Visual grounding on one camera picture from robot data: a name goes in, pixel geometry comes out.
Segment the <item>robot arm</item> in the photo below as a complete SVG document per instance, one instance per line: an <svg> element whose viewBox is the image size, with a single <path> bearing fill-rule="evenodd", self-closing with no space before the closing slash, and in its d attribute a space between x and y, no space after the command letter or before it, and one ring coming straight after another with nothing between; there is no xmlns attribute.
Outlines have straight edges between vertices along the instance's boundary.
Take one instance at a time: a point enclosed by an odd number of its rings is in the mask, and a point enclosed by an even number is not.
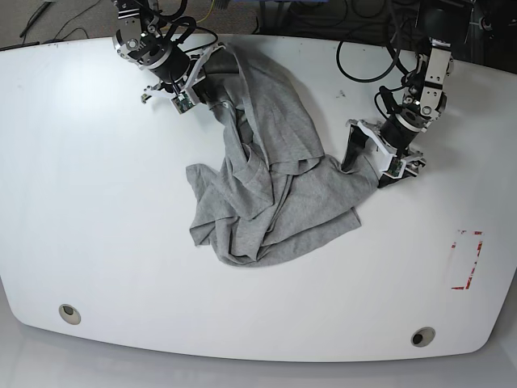
<svg viewBox="0 0 517 388"><path fill-rule="evenodd" d="M203 65L224 46L213 42L200 55L190 57L179 47L197 28L193 18L183 16L187 0L182 0L173 15L162 15L158 0L113 0L113 5L119 11L119 30L113 37L118 55L160 79L157 85L144 89L142 103L151 97L165 98L179 113L204 103L209 92ZM163 35L168 24L169 30ZM186 30L172 40L178 27Z"/></svg>
<svg viewBox="0 0 517 388"><path fill-rule="evenodd" d="M351 165L358 149L369 146L382 188L398 179L416 176L426 165L423 154L412 150L410 143L420 132L426 132L447 106L443 83L452 72L451 47L464 43L471 11L472 3L463 0L421 2L417 27L428 38L417 53L416 69L403 78L403 100L397 103L393 91L382 86L379 95L389 115L386 121L374 125L350 120L351 137L343 168Z"/></svg>

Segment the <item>crumpled cloth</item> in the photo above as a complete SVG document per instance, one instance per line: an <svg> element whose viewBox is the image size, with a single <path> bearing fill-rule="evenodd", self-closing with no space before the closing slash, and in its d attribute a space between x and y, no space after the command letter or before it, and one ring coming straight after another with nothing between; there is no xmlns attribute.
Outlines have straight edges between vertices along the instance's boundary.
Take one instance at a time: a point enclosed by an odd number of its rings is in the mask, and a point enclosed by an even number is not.
<svg viewBox="0 0 517 388"><path fill-rule="evenodd" d="M230 44L205 66L224 126L219 171L195 164L197 199L190 232L223 263L259 267L313 251L360 226L353 207L372 194L375 171L360 155L343 172L325 155L313 121L284 75L260 53Z"/></svg>

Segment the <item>table surface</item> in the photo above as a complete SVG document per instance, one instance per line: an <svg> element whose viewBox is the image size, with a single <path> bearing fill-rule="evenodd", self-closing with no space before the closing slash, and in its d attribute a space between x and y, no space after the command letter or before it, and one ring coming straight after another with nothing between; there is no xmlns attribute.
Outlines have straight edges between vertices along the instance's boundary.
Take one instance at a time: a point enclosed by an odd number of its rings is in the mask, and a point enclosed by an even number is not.
<svg viewBox="0 0 517 388"><path fill-rule="evenodd" d="M346 121L378 119L377 88L399 85L397 71L375 84L345 79L335 42L223 40L285 67L338 158ZM361 44L345 44L342 60L358 77L390 62ZM403 61L414 62L408 53ZM271 361L443 356L487 341L517 267L516 76L456 63L447 111L417 137L428 161L417 179L377 191L357 208L363 226L321 249L234 268L194 247L188 232L195 197L185 167L218 168L224 156L222 126L205 106L179 116L165 100L142 104L156 78L120 60L110 39L0 53L0 70L0 276L20 322ZM79 325L61 319L64 303L78 309ZM421 327L436 337L416 348L410 338Z"/></svg>

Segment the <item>gray floor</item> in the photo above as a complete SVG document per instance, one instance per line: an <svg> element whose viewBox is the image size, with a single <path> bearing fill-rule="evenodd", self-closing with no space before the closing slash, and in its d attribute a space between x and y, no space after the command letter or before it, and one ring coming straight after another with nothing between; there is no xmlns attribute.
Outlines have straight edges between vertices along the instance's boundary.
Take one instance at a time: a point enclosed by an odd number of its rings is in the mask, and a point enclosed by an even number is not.
<svg viewBox="0 0 517 388"><path fill-rule="evenodd" d="M27 42L52 39L61 26L97 0L60 0L52 5L30 30ZM1 0L0 1L0 47L21 44L19 33L43 0ZM190 0L186 15L195 19L203 18L210 7L210 0ZM160 0L164 12L172 13L179 0ZM76 27L83 27L91 38L113 36L117 30L117 10L111 0L102 0L95 8L70 23L60 34L66 36ZM214 10L201 24L218 34L249 34L256 27L255 4L250 2L231 2L226 11ZM85 39L84 33L76 31L68 40Z"/></svg>

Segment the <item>white table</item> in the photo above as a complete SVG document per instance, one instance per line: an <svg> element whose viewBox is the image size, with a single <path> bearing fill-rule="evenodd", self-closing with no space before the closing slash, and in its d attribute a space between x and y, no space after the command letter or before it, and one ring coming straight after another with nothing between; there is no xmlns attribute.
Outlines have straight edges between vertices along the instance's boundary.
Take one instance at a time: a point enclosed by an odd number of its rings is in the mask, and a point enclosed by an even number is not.
<svg viewBox="0 0 517 388"><path fill-rule="evenodd" d="M326 152L339 158L346 121L378 118L378 86L399 85L397 71L379 84L349 82L335 42L225 40L288 69ZM389 61L382 48L343 47L343 65L359 77ZM142 104L156 79L118 58L110 39L0 53L0 70L0 276L22 323L272 361L443 356L487 341L517 267L514 75L456 63L447 111L417 138L428 161L417 179L378 191L358 207L363 227L315 252L233 268L188 233L195 198L185 166L218 168L224 154L205 106L179 116L166 101ZM457 230L470 237L457 240ZM469 277L477 230L473 282L452 289ZM61 319L63 303L79 310L79 325ZM436 337L416 348L410 338L421 327Z"/></svg>

